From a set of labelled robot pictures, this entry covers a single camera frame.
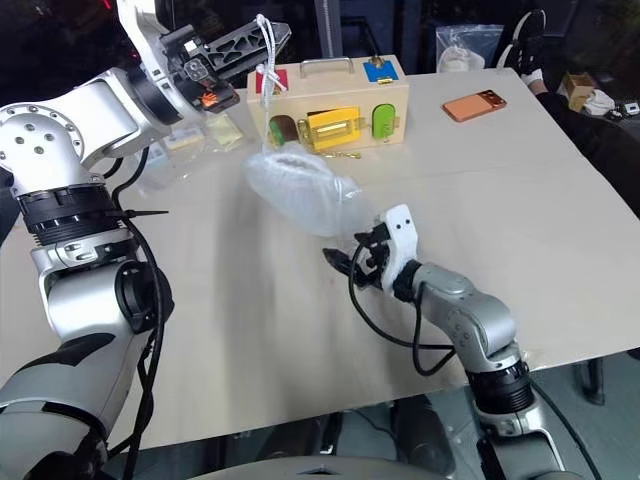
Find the clear plastic bag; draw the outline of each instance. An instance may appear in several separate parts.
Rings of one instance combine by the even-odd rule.
[[[450,25],[436,28],[436,72],[482,70],[490,65],[502,25]]]
[[[226,112],[207,113],[204,122],[174,128],[167,137],[151,144],[147,165],[135,185],[143,196],[150,196],[252,141]],[[138,152],[125,160],[129,174],[141,157],[142,152]]]
[[[253,155],[244,168],[258,195],[313,235],[345,238],[366,230],[372,218],[360,187],[299,143]]]

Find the white cloth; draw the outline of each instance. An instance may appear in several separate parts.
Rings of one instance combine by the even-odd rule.
[[[440,55],[436,72],[469,72],[483,68],[484,58],[477,53],[466,48],[447,47]]]
[[[609,95],[597,88],[589,95],[584,108],[589,115],[601,116],[616,108],[616,102]]]

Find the table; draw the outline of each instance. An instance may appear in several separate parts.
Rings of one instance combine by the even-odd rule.
[[[640,344],[640,222],[510,70],[410,77],[405,144],[332,159],[375,211],[407,203],[420,259],[467,275],[511,309],[533,369]],[[440,108],[492,88],[508,106],[468,123]],[[246,106],[234,120],[257,138]],[[253,144],[211,155],[194,175],[127,208],[171,281],[170,318],[144,447],[228,434],[465,383],[457,361],[414,373],[410,353],[357,317],[326,239],[289,224],[242,176]],[[17,226],[0,255],[0,381],[57,348],[37,292],[33,244]],[[379,293],[365,308],[410,338],[413,311]],[[423,341],[443,340],[435,328]],[[429,358],[425,353],[424,363]],[[127,435],[137,385],[112,440]]]

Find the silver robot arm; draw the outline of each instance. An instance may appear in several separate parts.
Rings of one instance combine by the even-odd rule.
[[[541,400],[529,382],[506,305],[459,273],[417,261],[418,234],[406,205],[387,211],[371,232],[356,234],[356,239],[360,251],[371,254],[370,273],[357,266],[358,258],[349,259],[337,250],[325,250],[325,257],[338,271],[353,275],[358,286],[374,285],[419,306],[424,317],[447,334],[473,393],[485,476],[581,478],[565,471]]]
[[[39,245],[40,293],[61,341],[0,389],[0,478],[92,478],[150,335],[173,308],[162,272],[147,251],[138,258],[130,212],[91,168],[237,103],[229,82],[267,56],[255,22],[205,43],[191,26],[169,32],[152,0],[119,0],[118,11],[141,70],[113,68],[59,98],[0,108],[0,167]],[[291,32],[272,25],[279,51]]]

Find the orange phone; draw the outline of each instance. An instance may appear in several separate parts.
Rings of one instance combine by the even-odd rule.
[[[507,102],[493,90],[485,90],[468,97],[445,103],[442,108],[456,122],[464,122],[485,113],[495,112],[507,105]]]

